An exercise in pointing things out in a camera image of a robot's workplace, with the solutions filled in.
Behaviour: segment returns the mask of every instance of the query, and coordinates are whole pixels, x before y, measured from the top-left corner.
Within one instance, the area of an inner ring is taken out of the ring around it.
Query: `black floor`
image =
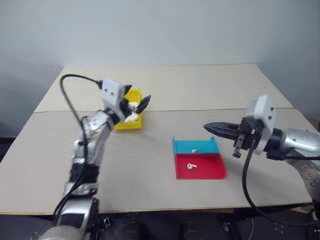
[[[221,214],[188,211],[158,211],[139,213],[119,213],[106,215],[111,225],[101,234],[102,240],[115,240],[122,228],[136,221],[144,225],[148,240],[178,240],[179,228],[184,222],[194,222],[203,231],[206,240],[229,240],[230,232],[221,225]],[[287,220],[304,220],[302,213],[285,211],[274,215]],[[319,239],[313,229],[288,227],[275,224],[263,217],[254,217],[251,240],[308,240]],[[52,226],[45,219],[27,216],[0,215],[1,240],[35,240]],[[245,219],[237,223],[240,236],[247,240],[252,231],[252,220]]]

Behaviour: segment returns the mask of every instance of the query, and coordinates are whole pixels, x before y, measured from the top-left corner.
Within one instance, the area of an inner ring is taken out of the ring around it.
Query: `yellow bin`
[[[136,102],[140,104],[142,100],[140,89],[130,89],[124,97],[128,99],[129,103]],[[141,128],[142,128],[142,113],[139,114],[139,117],[136,121],[123,122],[115,126],[116,130],[129,130],[129,129],[141,129]]]

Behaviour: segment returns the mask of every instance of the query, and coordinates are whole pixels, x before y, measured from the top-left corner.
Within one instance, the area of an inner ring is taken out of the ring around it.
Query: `wire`
[[[87,158],[88,158],[88,139],[87,139],[87,136],[86,136],[86,131],[85,131],[85,128],[84,128],[84,124],[83,124],[83,120],[85,119],[85,117],[83,117],[81,120],[74,108],[74,106],[72,105],[67,93],[66,93],[66,90],[65,90],[65,87],[64,87],[64,80],[68,77],[76,77],[76,78],[81,78],[81,79],[85,79],[85,80],[88,80],[88,81],[91,81],[91,82],[94,82],[96,84],[100,84],[99,81],[96,81],[96,80],[93,80],[89,77],[86,77],[86,76],[81,76],[81,75],[77,75],[77,74],[65,74],[63,75],[61,78],[60,78],[60,88],[61,88],[61,91],[62,91],[62,94],[66,100],[66,102],[68,103],[75,119],[77,120],[81,130],[82,130],[82,135],[83,135],[83,141],[82,141],[82,144],[83,144],[83,155],[84,155],[84,163],[82,164],[82,169],[80,171],[80,174],[79,176],[76,178],[76,180],[74,181],[74,184],[73,186],[71,187],[71,189],[69,190],[69,192],[67,194],[64,195],[64,197],[60,200],[60,202],[58,203],[58,205],[56,206],[55,210],[54,210],[54,225],[57,224],[58,222],[58,219],[59,219],[59,216],[61,214],[61,211],[64,207],[64,205],[66,204],[66,202],[68,201],[68,199],[70,198],[72,192],[77,189],[83,179],[84,179],[84,173],[85,173],[85,170],[86,170],[86,162],[87,162]]]
[[[249,237],[248,237],[248,240],[251,240],[251,238],[252,238],[252,234],[254,233],[254,227],[255,227],[255,225],[254,225],[254,219],[253,218],[251,218],[251,225],[252,225],[252,227],[251,227],[251,233],[250,233],[250,235],[249,235]]]
[[[253,207],[259,214],[261,214],[263,217],[278,223],[278,224],[283,224],[283,225],[288,225],[288,226],[296,226],[296,227],[306,227],[306,226],[313,226],[313,225],[319,225],[320,224],[320,220],[316,220],[316,221],[283,221],[283,220],[278,220],[275,219],[273,217],[271,217],[270,215],[268,215],[267,213],[265,213],[264,211],[260,210],[252,201],[252,199],[249,196],[248,193],[248,189],[247,189],[247,173],[248,173],[248,168],[249,168],[249,163],[252,157],[252,154],[255,150],[255,145],[256,145],[256,139],[252,140],[252,143],[250,145],[250,149],[249,152],[246,156],[245,162],[244,162],[244,166],[243,166],[243,171],[242,171],[242,188],[243,188],[243,193],[244,196],[246,198],[246,200],[248,201],[248,203],[250,204],[251,207]]]

